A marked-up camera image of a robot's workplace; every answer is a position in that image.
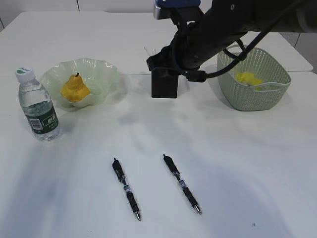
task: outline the green basket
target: green basket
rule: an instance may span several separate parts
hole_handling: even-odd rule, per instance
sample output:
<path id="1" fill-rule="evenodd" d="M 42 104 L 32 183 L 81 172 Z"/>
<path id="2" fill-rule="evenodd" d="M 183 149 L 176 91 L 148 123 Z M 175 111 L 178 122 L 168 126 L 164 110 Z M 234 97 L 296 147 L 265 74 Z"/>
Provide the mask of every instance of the green basket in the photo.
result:
<path id="1" fill-rule="evenodd" d="M 223 69 L 232 61 L 233 59 L 225 53 L 219 53 L 217 70 Z M 234 79 L 235 73 L 246 71 L 253 73 L 263 83 L 248 86 Z M 291 77 L 269 53 L 254 48 L 244 61 L 239 62 L 228 73 L 219 76 L 218 81 L 226 99 L 235 109 L 260 111 L 271 109 L 280 101 L 291 84 Z"/>

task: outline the white wall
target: white wall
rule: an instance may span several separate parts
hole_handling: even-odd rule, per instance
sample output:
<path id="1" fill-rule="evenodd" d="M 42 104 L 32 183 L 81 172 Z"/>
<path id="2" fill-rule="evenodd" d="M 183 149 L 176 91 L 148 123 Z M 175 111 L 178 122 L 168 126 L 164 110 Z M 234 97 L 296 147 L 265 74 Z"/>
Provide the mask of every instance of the white wall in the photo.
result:
<path id="1" fill-rule="evenodd" d="M 0 0 L 0 17 L 5 27 L 23 11 L 77 10 L 76 0 Z"/>
<path id="2" fill-rule="evenodd" d="M 152 12 L 154 0 L 78 0 L 81 11 Z M 202 0 L 202 10 L 211 0 Z M 0 17 L 6 27 L 23 11 L 77 11 L 76 0 L 0 0 Z"/>
<path id="3" fill-rule="evenodd" d="M 288 41 L 289 44 L 295 47 L 296 41 L 299 37 L 299 33 L 282 32 L 281 35 Z"/>
<path id="4" fill-rule="evenodd" d="M 81 11 L 152 12 L 154 0 L 79 0 Z M 208 10 L 212 0 L 201 0 L 200 8 Z"/>
<path id="5" fill-rule="evenodd" d="M 154 0 L 78 0 L 81 11 L 152 12 Z M 212 0 L 201 0 L 201 9 L 211 7 Z M 6 27 L 23 11 L 77 11 L 76 0 L 0 0 L 0 18 Z M 282 33 L 292 45 L 298 33 Z M 317 34 L 301 34 L 296 49 L 314 66 L 317 72 Z"/>
<path id="6" fill-rule="evenodd" d="M 317 33 L 302 33 L 295 49 L 301 53 L 314 67 L 313 72 L 317 73 Z"/>
<path id="7" fill-rule="evenodd" d="M 2 23 L 1 23 L 1 17 L 0 17 L 0 32 L 3 30 L 3 27 L 2 27 Z"/>

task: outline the black pen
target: black pen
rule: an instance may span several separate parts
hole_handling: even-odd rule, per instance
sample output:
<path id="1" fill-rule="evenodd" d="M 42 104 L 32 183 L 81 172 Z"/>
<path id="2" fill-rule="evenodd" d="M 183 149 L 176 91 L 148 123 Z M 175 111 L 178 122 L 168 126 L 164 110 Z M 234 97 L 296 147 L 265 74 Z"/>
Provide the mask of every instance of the black pen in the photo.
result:
<path id="1" fill-rule="evenodd" d="M 115 173 L 117 174 L 119 181 L 123 184 L 123 189 L 125 191 L 125 194 L 127 195 L 127 198 L 129 200 L 129 203 L 130 203 L 130 206 L 132 208 L 133 213 L 140 221 L 142 219 L 140 209 L 139 209 L 139 207 L 134 199 L 134 196 L 133 196 L 133 193 L 131 191 L 130 186 L 127 184 L 127 182 L 125 180 L 125 175 L 124 175 L 124 172 L 122 170 L 122 167 L 121 167 L 119 161 L 114 159 L 114 162 L 112 163 L 112 167 L 113 167 Z"/>
<path id="2" fill-rule="evenodd" d="M 186 183 L 184 182 L 184 180 L 181 179 L 179 171 L 177 169 L 177 167 L 175 166 L 173 160 L 171 157 L 164 155 L 164 161 L 166 163 L 166 165 L 168 166 L 169 170 L 172 172 L 172 174 L 174 175 L 174 177 L 177 179 L 179 186 L 181 187 L 181 189 L 183 190 L 185 196 L 187 197 L 187 199 L 189 200 L 190 204 L 192 205 L 193 208 L 196 209 L 196 211 L 199 214 L 202 214 L 202 211 L 198 205 L 198 202 L 196 201 L 196 199 L 194 198 L 194 196 L 192 195 L 191 191 L 189 190 L 189 188 L 187 187 Z"/>

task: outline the plastic bottle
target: plastic bottle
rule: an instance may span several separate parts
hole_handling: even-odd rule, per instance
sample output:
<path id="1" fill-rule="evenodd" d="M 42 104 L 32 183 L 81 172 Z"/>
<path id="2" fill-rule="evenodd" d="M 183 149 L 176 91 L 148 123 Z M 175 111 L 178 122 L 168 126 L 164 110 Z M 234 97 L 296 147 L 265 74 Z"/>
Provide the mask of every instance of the plastic bottle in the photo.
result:
<path id="1" fill-rule="evenodd" d="M 20 82 L 20 106 L 36 139 L 53 140 L 61 135 L 61 128 L 48 91 L 35 79 L 31 68 L 19 68 L 15 75 Z"/>

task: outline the pear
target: pear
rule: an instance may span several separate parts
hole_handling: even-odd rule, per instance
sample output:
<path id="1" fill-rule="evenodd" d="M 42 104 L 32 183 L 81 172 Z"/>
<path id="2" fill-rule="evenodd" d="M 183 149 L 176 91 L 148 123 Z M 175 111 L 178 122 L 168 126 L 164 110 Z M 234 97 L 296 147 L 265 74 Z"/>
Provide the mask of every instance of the pear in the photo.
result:
<path id="1" fill-rule="evenodd" d="M 83 79 L 77 73 L 70 76 L 69 80 L 64 83 L 60 93 L 62 96 L 73 103 L 77 103 L 90 94 L 89 89 L 84 84 Z"/>

